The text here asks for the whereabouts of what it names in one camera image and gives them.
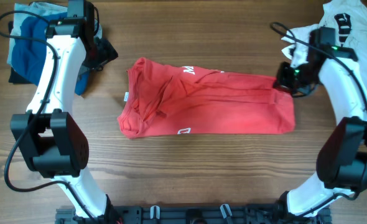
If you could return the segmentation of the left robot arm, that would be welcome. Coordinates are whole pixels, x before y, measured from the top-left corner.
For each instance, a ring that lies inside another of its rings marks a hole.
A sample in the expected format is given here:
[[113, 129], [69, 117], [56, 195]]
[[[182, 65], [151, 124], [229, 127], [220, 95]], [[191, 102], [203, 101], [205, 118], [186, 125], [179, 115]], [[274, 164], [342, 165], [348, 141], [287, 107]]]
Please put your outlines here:
[[76, 223], [122, 223], [109, 197], [98, 187], [88, 167], [87, 138], [72, 118], [75, 86], [81, 68], [97, 69], [118, 55], [109, 42], [95, 38], [94, 5], [69, 1], [67, 16], [51, 20], [45, 30], [46, 58], [37, 91], [24, 114], [10, 122], [16, 139], [4, 168], [7, 186], [9, 168], [20, 151], [29, 170], [49, 182], [26, 191], [58, 185], [74, 205]]

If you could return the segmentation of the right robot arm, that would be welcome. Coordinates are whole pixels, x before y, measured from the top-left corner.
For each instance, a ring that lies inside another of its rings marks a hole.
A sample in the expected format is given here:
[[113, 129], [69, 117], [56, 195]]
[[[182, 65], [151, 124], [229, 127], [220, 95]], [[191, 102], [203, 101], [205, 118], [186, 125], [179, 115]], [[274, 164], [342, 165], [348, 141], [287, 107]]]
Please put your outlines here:
[[307, 62], [297, 68], [281, 63], [274, 88], [301, 98], [323, 85], [337, 121], [318, 154], [316, 172], [275, 203], [276, 222], [305, 223], [332, 202], [354, 201], [367, 189], [367, 91], [355, 51], [336, 45], [335, 29], [317, 28], [308, 42], [291, 30], [283, 36], [308, 48]]

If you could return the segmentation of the red t-shirt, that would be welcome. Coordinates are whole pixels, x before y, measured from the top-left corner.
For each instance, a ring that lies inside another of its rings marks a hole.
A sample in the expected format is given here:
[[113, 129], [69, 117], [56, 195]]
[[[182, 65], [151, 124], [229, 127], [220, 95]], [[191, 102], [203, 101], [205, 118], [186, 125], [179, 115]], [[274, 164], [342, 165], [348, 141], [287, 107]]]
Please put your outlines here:
[[275, 78], [140, 58], [128, 70], [118, 116], [129, 139], [176, 134], [285, 134], [295, 129], [294, 101]]

